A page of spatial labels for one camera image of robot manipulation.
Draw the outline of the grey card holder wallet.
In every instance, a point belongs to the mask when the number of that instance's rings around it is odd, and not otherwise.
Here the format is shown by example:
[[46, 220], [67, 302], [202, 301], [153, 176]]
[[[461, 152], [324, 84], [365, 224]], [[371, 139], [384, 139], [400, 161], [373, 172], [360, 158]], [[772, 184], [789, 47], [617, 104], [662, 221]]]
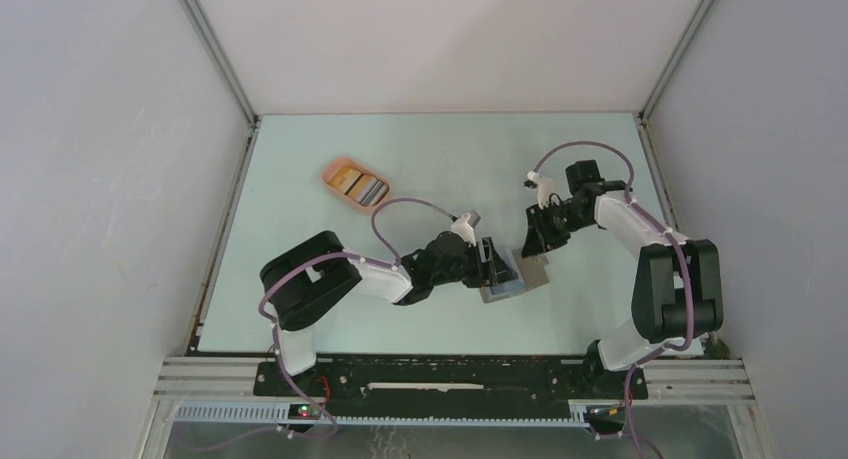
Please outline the grey card holder wallet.
[[503, 248], [499, 253], [517, 278], [494, 287], [481, 288], [480, 296], [484, 304], [514, 298], [550, 282], [547, 273], [549, 260], [545, 254], [523, 258], [520, 248]]

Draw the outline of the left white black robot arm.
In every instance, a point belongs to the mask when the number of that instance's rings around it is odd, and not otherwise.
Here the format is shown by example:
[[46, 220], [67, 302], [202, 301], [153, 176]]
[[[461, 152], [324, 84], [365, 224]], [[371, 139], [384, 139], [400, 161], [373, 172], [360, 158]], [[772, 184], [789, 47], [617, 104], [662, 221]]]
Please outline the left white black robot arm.
[[442, 285], [488, 289], [519, 275], [489, 237], [472, 244], [445, 231], [394, 265], [344, 248], [327, 230], [270, 260], [259, 277], [264, 295], [258, 309], [271, 322], [273, 352], [280, 360], [277, 381], [299, 396], [316, 382], [314, 325], [346, 296], [356, 293], [409, 306]]

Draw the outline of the pink oval tray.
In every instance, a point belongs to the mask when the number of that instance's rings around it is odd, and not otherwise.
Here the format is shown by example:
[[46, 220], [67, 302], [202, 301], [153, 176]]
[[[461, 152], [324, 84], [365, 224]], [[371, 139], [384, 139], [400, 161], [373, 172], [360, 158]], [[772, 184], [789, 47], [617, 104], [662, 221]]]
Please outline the pink oval tray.
[[[386, 182], [386, 183], [388, 184], [388, 191], [386, 192], [386, 194], [385, 194], [385, 195], [384, 195], [384, 196], [383, 196], [383, 197], [382, 197], [382, 198], [381, 198], [378, 202], [376, 202], [375, 204], [373, 204], [373, 205], [372, 205], [372, 206], [370, 206], [370, 207], [363, 207], [363, 206], [361, 206], [361, 205], [359, 205], [359, 204], [356, 204], [354, 201], [352, 201], [351, 199], [347, 198], [347, 197], [345, 196], [345, 194], [343, 194], [341, 191], [338, 191], [338, 190], [334, 189], [333, 187], [331, 187], [331, 186], [329, 185], [330, 178], [331, 178], [331, 177], [332, 177], [332, 176], [336, 173], [336, 171], [337, 171], [340, 167], [342, 167], [342, 166], [344, 166], [344, 165], [349, 165], [349, 166], [355, 167], [355, 168], [356, 168], [356, 169], [358, 169], [358, 170], [359, 170], [362, 174], [370, 174], [370, 175], [376, 176], [377, 178], [381, 179], [382, 181], [384, 181], [384, 182]], [[346, 205], [351, 206], [351, 207], [353, 207], [354, 209], [356, 209], [356, 210], [358, 210], [358, 211], [360, 211], [360, 212], [362, 212], [362, 213], [364, 213], [364, 214], [372, 214], [373, 212], [375, 212], [378, 206], [381, 206], [382, 204], [386, 203], [386, 202], [387, 202], [387, 201], [391, 198], [391, 195], [392, 195], [392, 192], [393, 192], [393, 188], [392, 188], [392, 186], [391, 186], [391, 184], [390, 184], [389, 180], [388, 180], [385, 176], [383, 176], [382, 174], [378, 173], [378, 172], [377, 172], [376, 170], [374, 170], [373, 168], [370, 168], [370, 167], [366, 166], [365, 164], [363, 164], [363, 163], [361, 163], [361, 162], [359, 162], [359, 161], [356, 161], [356, 160], [354, 160], [354, 159], [352, 159], [352, 158], [350, 158], [350, 157], [338, 157], [338, 158], [336, 158], [336, 159], [332, 160], [332, 161], [331, 161], [331, 162], [330, 162], [330, 163], [329, 163], [329, 164], [328, 164], [328, 165], [327, 165], [327, 166], [323, 169], [323, 171], [322, 171], [322, 173], [321, 173], [321, 181], [322, 181], [322, 183], [324, 184], [324, 186], [327, 188], [327, 190], [328, 190], [328, 191], [329, 191], [329, 192], [330, 192], [333, 196], [335, 196], [336, 198], [338, 198], [339, 200], [341, 200], [341, 201], [342, 201], [343, 203], [345, 203]]]

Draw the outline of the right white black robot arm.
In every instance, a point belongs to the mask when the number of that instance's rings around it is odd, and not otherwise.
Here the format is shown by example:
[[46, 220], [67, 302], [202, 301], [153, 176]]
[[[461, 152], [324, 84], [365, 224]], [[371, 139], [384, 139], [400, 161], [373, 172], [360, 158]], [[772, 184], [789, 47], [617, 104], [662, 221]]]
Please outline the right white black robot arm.
[[717, 246], [659, 222], [643, 209], [622, 180], [607, 180], [594, 160], [565, 170], [570, 195], [561, 198], [551, 179], [532, 170], [526, 187], [536, 204], [526, 210], [524, 258], [567, 244], [579, 230], [597, 226], [613, 235], [637, 261], [631, 316], [588, 350], [595, 359], [581, 371], [585, 390], [606, 397], [622, 382], [621, 371], [665, 350], [685, 351], [721, 328], [724, 308]]

